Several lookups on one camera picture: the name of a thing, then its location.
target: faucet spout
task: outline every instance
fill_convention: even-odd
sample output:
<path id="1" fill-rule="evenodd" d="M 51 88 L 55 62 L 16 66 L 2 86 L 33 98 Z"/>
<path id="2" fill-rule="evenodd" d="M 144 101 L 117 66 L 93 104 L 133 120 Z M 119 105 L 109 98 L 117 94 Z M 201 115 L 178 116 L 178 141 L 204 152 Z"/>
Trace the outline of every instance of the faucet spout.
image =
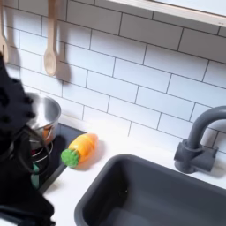
<path id="1" fill-rule="evenodd" d="M 205 151 L 200 142 L 207 127 L 221 119 L 226 119 L 226 106 L 207 110 L 196 119 L 188 139 L 179 143 L 174 157 L 175 166 L 179 171 L 186 174 L 191 174 L 197 169 L 211 171 L 217 149 L 213 153 Z"/>
<path id="2" fill-rule="evenodd" d="M 192 149 L 199 148 L 202 136 L 207 127 L 221 119 L 226 119 L 226 106 L 209 109 L 200 115 L 192 127 L 187 140 L 187 146 Z"/>

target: orange carrot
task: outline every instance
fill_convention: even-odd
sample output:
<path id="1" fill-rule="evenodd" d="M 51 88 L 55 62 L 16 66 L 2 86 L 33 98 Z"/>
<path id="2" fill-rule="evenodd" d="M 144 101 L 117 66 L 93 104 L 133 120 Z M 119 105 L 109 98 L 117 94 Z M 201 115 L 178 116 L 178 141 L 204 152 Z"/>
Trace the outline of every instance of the orange carrot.
<path id="1" fill-rule="evenodd" d="M 98 137 L 92 133 L 78 136 L 61 154 L 63 163 L 75 168 L 79 163 L 85 162 L 96 149 Z"/>

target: dark gray sink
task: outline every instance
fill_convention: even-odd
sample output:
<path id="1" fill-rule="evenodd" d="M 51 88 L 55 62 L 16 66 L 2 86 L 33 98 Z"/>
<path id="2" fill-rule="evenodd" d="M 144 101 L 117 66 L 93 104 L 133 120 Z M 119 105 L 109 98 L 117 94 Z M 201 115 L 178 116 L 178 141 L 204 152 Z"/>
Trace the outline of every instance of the dark gray sink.
<path id="1" fill-rule="evenodd" d="M 77 226 L 225 226 L 226 190 L 133 155 L 110 159 L 75 209 Z"/>

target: pot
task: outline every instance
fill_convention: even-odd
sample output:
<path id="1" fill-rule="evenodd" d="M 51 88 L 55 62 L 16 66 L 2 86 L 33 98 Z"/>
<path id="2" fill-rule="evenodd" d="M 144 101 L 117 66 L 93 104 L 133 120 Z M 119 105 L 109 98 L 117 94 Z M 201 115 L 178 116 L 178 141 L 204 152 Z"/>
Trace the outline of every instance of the pot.
<path id="1" fill-rule="evenodd" d="M 43 94 L 26 93 L 32 100 L 35 118 L 27 125 L 35 130 L 48 145 L 57 135 L 58 119 L 61 115 L 60 105 L 52 98 Z M 38 140 L 30 139 L 32 150 L 41 148 Z"/>

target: wooden utensil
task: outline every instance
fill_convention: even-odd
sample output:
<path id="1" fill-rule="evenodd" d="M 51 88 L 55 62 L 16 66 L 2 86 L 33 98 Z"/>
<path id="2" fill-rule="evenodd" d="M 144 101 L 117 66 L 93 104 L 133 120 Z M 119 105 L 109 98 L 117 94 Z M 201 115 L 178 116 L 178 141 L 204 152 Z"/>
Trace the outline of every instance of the wooden utensil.
<path id="1" fill-rule="evenodd" d="M 4 57 L 6 63 L 9 62 L 9 50 L 8 43 L 4 37 L 4 11 L 3 11 L 3 0 L 0 0 L 0 52 Z"/>
<path id="2" fill-rule="evenodd" d="M 44 56 L 44 65 L 48 75 L 57 72 L 57 0 L 49 0 L 48 47 Z"/>

